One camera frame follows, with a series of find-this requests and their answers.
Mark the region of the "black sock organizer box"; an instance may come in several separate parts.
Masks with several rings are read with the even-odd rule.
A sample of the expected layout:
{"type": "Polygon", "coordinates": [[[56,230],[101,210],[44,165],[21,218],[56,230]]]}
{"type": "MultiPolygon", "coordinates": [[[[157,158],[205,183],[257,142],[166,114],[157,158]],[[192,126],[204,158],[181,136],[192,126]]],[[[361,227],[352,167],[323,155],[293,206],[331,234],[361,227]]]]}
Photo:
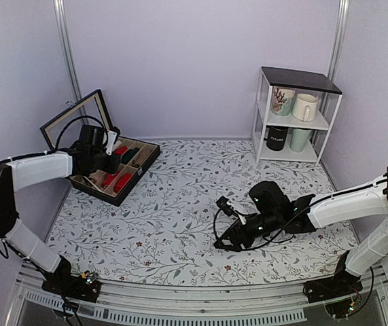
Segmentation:
{"type": "MultiPolygon", "coordinates": [[[[46,122],[40,128],[40,131],[50,149],[68,151],[68,148],[79,139],[81,127],[86,124],[104,127],[107,130],[116,127],[112,123],[103,93],[100,89],[91,92],[84,98],[81,98],[78,102],[70,104],[67,109],[46,122]]],[[[106,189],[103,189],[102,187],[90,187],[83,180],[83,177],[85,176],[72,175],[69,177],[69,180],[75,189],[115,206],[121,205],[134,186],[139,182],[143,174],[149,170],[150,166],[160,155],[159,145],[128,138],[121,135],[121,131],[118,140],[123,141],[121,146],[127,146],[128,149],[138,147],[139,151],[128,164],[122,164],[120,160],[115,173],[106,173],[98,170],[99,173],[105,173],[105,176],[106,174],[117,174],[117,177],[106,189]],[[145,148],[151,149],[151,154],[140,167],[133,167],[133,160],[138,156],[139,152],[145,148]],[[126,186],[116,194],[113,191],[113,187],[124,173],[130,173],[132,177],[126,186]]]]}

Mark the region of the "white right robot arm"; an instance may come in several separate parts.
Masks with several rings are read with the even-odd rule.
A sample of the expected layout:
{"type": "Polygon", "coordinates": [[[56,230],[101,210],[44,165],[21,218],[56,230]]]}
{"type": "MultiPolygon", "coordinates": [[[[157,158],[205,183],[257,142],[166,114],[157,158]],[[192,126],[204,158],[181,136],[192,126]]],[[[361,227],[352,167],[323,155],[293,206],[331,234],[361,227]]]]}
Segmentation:
{"type": "Polygon", "coordinates": [[[371,182],[329,195],[309,194],[291,201],[274,181],[262,181],[249,190],[258,213],[238,212],[229,199],[216,202],[220,211],[237,220],[214,246],[232,252],[254,250],[256,238],[272,232],[308,234],[340,221],[382,215],[383,222],[357,247],[343,253],[334,275],[304,284],[310,303],[330,300],[361,291],[360,278],[388,255],[388,167],[384,175],[371,182]]]}

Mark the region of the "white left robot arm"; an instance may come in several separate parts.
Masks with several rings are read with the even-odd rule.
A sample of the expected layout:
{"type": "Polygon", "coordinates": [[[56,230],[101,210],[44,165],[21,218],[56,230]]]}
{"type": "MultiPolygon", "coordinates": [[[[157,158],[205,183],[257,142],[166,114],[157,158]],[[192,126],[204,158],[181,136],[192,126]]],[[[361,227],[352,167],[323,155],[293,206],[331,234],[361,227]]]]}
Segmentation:
{"type": "Polygon", "coordinates": [[[95,302],[101,290],[96,273],[74,275],[72,264],[53,251],[20,216],[24,195],[33,187],[97,171],[113,172],[119,157],[113,152],[120,135],[118,128],[85,124],[72,145],[59,144],[48,151],[0,160],[0,252],[13,251],[32,264],[44,277],[43,289],[62,298],[95,302]]]}

